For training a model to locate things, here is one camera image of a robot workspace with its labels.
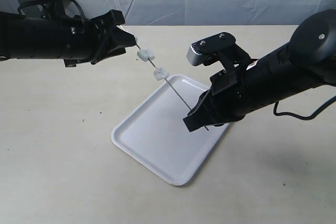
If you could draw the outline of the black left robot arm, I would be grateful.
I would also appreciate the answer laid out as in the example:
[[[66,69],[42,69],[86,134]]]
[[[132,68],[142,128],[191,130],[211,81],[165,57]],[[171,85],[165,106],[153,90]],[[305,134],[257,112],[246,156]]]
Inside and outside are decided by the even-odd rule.
[[[60,59],[66,67],[95,65],[136,45],[135,36],[120,28],[124,23],[118,10],[86,20],[28,18],[2,12],[1,60]]]

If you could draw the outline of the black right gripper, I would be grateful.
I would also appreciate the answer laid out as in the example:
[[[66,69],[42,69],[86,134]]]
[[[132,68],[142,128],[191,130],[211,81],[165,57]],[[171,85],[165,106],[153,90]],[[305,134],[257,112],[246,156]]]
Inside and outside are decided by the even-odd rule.
[[[223,70],[210,77],[211,87],[202,93],[195,107],[183,119],[189,132],[205,126],[222,126],[240,121],[246,115],[243,106],[242,75],[252,59],[241,48],[227,48],[216,54]]]

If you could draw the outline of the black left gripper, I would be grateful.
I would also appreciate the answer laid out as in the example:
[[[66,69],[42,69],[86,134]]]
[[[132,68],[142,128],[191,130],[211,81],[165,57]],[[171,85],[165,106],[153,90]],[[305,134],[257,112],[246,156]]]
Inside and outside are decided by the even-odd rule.
[[[62,58],[65,67],[97,64],[105,59],[123,55],[137,44],[135,36],[120,28],[125,18],[120,10],[110,10],[85,22],[83,29],[71,33],[74,44],[66,43],[69,53]]]

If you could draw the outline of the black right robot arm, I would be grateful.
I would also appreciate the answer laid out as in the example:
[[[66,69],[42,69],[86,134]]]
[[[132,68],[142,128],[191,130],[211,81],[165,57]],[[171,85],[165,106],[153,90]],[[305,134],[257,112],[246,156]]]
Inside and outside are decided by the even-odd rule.
[[[184,118],[187,129],[237,122],[306,90],[335,86],[335,10],[308,17],[287,43],[259,59],[226,32],[192,43],[187,59],[193,66],[223,66]]]

